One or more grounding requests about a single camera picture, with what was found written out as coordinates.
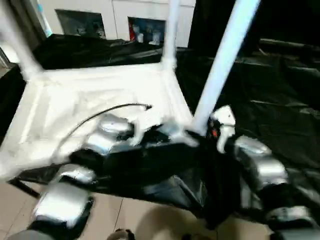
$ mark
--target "cabinet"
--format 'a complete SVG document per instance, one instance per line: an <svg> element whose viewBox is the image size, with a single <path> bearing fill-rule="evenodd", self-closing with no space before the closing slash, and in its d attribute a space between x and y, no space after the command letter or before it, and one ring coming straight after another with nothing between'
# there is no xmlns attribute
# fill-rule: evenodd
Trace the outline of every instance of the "cabinet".
<svg viewBox="0 0 320 240"><path fill-rule="evenodd" d="M83 35L94 29L100 37L110 40L130 40L129 18L158 20L164 25L169 14L168 0L39 0L39 3L52 33ZM180 1L178 47L188 46L195 4L196 0ZM85 23L86 19L92 21L92 26Z"/></svg>

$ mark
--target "silver metal part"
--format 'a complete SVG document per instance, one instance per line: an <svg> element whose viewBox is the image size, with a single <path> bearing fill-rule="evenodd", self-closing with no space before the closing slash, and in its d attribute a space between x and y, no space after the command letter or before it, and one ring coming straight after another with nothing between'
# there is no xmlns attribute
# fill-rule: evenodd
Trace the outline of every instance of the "silver metal part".
<svg viewBox="0 0 320 240"><path fill-rule="evenodd" d="M280 207L268 212L265 217L268 221L276 219L278 222L283 223L294 220L314 222L309 209L305 206Z"/></svg>
<svg viewBox="0 0 320 240"><path fill-rule="evenodd" d="M117 144L117 136L96 129L83 144L83 149L91 149L96 153L106 156L112 147Z"/></svg>
<svg viewBox="0 0 320 240"><path fill-rule="evenodd" d="M235 155L237 156L239 149L246 149L257 155L269 155L271 150L262 142L247 136L239 137L234 146Z"/></svg>
<svg viewBox="0 0 320 240"><path fill-rule="evenodd" d="M97 128L82 145L83 149L91 149L106 156L119 143L117 137L132 130L127 119L107 113L97 125Z"/></svg>
<svg viewBox="0 0 320 240"><path fill-rule="evenodd" d="M271 184L288 182L285 166L258 140L241 136L235 141L234 151L236 159L249 173L250 184L255 191L260 191Z"/></svg>
<svg viewBox="0 0 320 240"><path fill-rule="evenodd" d="M66 164L60 167L55 179L58 181L63 176L68 176L83 184L89 184L95 179L96 174L86 167L77 164Z"/></svg>
<svg viewBox="0 0 320 240"><path fill-rule="evenodd" d="M131 125L127 119L107 113L99 122L98 128L106 133L117 136L120 133L130 131Z"/></svg>
<svg viewBox="0 0 320 240"><path fill-rule="evenodd" d="M33 210L36 220L66 223L72 229L82 217L90 193L66 182L50 184Z"/></svg>

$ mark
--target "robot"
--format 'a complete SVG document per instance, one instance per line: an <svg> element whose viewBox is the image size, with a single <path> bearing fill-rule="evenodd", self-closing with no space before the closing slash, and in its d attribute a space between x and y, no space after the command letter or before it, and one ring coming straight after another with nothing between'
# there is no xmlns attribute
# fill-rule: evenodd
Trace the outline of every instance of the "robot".
<svg viewBox="0 0 320 240"><path fill-rule="evenodd" d="M1 31L16 49L27 85L0 149L0 178L14 181L24 170L62 165L41 194L34 221L10 240L81 235L94 203L88 186L97 181L100 163L70 162L69 155L79 149L104 158L130 157L141 148L154 155L179 151L192 158L209 141L241 165L274 231L270 239L320 239L319 226L283 164L259 140L236 133L229 106L214 110L259 3L235 2L194 116L174 73L179 1L169 2L160 63L61 71L41 69L2 3ZM135 76L134 84L128 76Z"/></svg>

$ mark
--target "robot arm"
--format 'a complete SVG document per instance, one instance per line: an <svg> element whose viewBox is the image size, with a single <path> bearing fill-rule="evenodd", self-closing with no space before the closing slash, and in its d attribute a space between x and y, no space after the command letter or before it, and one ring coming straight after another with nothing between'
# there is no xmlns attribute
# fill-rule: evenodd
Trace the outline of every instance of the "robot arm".
<svg viewBox="0 0 320 240"><path fill-rule="evenodd" d="M243 176L259 197L273 240L320 239L320 230L306 199L289 180L285 166L262 142L235 133L235 118L229 106L211 115L209 129L217 150L235 158Z"/></svg>

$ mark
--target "red object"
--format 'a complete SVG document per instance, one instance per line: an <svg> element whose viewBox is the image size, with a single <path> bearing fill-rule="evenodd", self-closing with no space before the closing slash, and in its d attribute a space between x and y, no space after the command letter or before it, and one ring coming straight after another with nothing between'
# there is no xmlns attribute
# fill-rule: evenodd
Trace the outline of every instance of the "red object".
<svg viewBox="0 0 320 240"><path fill-rule="evenodd" d="M216 131L216 130L212 130L212 135L213 135L215 138L217 138L217 137L218 137L217 131Z"/></svg>
<svg viewBox="0 0 320 240"><path fill-rule="evenodd" d="M134 28L133 28L131 22L129 22L129 35L130 35L130 41L136 40L136 35L135 35Z"/></svg>

